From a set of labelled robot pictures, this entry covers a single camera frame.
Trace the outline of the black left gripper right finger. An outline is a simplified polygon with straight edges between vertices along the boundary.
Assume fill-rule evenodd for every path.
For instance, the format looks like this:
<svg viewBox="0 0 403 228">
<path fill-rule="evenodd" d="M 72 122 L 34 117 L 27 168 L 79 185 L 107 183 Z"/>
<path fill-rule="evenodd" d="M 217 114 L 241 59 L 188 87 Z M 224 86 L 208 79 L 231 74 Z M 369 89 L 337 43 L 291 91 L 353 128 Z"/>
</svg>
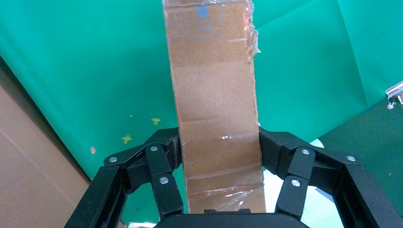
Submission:
<svg viewBox="0 0 403 228">
<path fill-rule="evenodd" d="M 360 159 L 313 146 L 288 132 L 259 128 L 263 167 L 283 180 L 273 228 L 303 228 L 309 186 L 332 196 L 345 228 L 400 228 L 402 217 Z"/>
</svg>

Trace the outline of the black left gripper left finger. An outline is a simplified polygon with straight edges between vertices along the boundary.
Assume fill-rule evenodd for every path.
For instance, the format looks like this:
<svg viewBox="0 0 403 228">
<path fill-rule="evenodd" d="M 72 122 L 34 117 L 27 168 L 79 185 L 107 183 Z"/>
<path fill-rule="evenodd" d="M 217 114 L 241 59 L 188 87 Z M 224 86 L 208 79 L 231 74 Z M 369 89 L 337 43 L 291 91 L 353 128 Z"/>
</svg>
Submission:
<svg viewBox="0 0 403 228">
<path fill-rule="evenodd" d="M 105 158 L 67 228 L 116 228 L 127 196 L 152 186 L 159 219 L 182 214 L 183 200 L 173 171 L 182 162 L 178 128 L 160 129 L 143 144 Z"/>
</svg>

